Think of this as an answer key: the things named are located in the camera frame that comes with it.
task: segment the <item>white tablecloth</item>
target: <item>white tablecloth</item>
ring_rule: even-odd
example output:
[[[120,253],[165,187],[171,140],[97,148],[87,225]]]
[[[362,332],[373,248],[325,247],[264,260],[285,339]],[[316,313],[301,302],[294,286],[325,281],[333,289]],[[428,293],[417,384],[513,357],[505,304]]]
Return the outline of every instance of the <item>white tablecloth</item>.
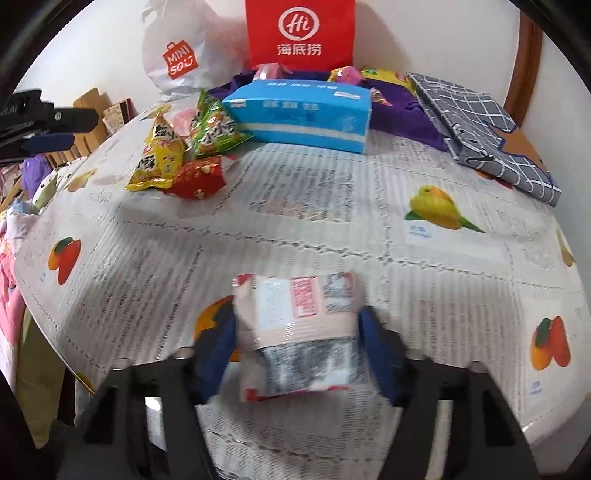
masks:
[[[118,357],[150,362],[190,345],[199,313],[231,294],[234,275],[354,270],[366,302],[409,347],[452,365],[483,361],[530,442],[580,405],[589,311],[576,264],[563,262],[552,208],[446,153],[375,131],[365,155],[248,142],[232,151],[228,185],[204,201],[132,193],[124,185],[152,123],[140,118],[79,168],[97,169],[84,188],[56,194],[15,267],[39,327],[94,387]],[[445,192],[484,233],[406,220],[425,186]],[[47,261],[66,237],[82,246],[59,285]],[[536,371],[532,336],[556,316],[571,361]],[[221,394],[199,407],[225,475],[377,476],[399,412],[371,385],[247,405],[238,402],[237,375],[233,364]],[[441,403],[428,478],[441,474],[449,407]]]

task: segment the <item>candy wrapper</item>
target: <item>candy wrapper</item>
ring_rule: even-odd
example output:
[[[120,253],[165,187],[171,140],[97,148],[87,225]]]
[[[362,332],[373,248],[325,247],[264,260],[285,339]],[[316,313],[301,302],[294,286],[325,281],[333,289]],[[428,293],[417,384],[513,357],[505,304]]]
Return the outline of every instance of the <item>candy wrapper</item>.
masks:
[[[159,111],[133,175],[126,189],[137,191],[150,187],[167,189],[173,184],[176,172],[183,165],[186,144],[167,123]]]
[[[197,102],[190,138],[195,158],[223,153],[252,138],[238,131],[236,122],[220,100],[202,91]]]
[[[164,193],[173,193],[184,199],[198,199],[213,195],[226,186],[223,179],[221,156],[186,162]]]
[[[382,82],[393,83],[406,88],[414,96],[417,92],[414,89],[413,83],[408,79],[404,73],[390,72],[389,70],[380,69],[363,69],[361,75],[370,80],[381,80]]]
[[[261,63],[257,65],[257,71],[252,81],[255,80],[277,80],[282,79],[284,75],[291,75],[291,70],[284,67],[281,63]]]
[[[384,98],[384,96],[382,95],[382,92],[380,92],[377,88],[373,88],[373,87],[370,88],[369,93],[371,95],[372,102],[381,103],[382,105],[392,106],[392,104]]]
[[[242,401],[344,389],[359,379],[361,295],[352,272],[240,275],[233,286]]]
[[[330,72],[329,82],[348,83],[350,85],[359,85],[364,78],[361,72],[355,67],[342,67]]]

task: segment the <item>round table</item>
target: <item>round table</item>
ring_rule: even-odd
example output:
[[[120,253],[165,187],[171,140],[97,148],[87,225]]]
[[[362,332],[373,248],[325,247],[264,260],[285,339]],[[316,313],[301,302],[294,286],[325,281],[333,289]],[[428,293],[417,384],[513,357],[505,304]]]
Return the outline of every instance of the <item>round table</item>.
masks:
[[[166,117],[193,102],[174,103]],[[530,442],[582,402],[589,311],[552,208],[448,153],[376,131],[364,155],[247,142],[231,152],[228,185],[202,201],[128,192],[152,124],[143,116],[79,167],[96,172],[56,194],[15,266],[40,329],[91,387],[116,358],[151,362],[190,345],[199,313],[231,294],[238,274],[353,270],[365,302],[410,348],[451,365],[484,362]],[[461,228],[421,220],[411,207],[441,199]],[[80,255],[60,285],[47,261],[67,237],[80,240]],[[539,369],[538,326],[557,317],[569,363],[556,353]],[[238,375],[231,364],[220,394],[198,408],[224,475],[377,476],[400,412],[370,382],[253,405],[239,402]],[[449,403],[440,410],[428,478],[441,475],[445,457]]]

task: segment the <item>tissue box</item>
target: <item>tissue box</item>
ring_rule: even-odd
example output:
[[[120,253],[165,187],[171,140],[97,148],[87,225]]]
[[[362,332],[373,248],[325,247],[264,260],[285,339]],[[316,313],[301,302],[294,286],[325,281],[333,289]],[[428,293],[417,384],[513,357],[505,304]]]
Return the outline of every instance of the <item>tissue box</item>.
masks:
[[[263,142],[363,153],[369,129],[369,90],[311,80],[258,80],[223,100],[240,129]]]

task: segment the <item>red snack bag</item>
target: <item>red snack bag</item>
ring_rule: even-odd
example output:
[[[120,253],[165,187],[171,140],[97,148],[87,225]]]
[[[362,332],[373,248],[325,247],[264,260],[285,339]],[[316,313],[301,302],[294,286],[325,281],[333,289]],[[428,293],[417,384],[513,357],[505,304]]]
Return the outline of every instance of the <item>red snack bag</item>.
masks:
[[[220,156],[186,162],[174,176],[172,186],[164,193],[199,200],[213,195],[226,186],[221,162]]]

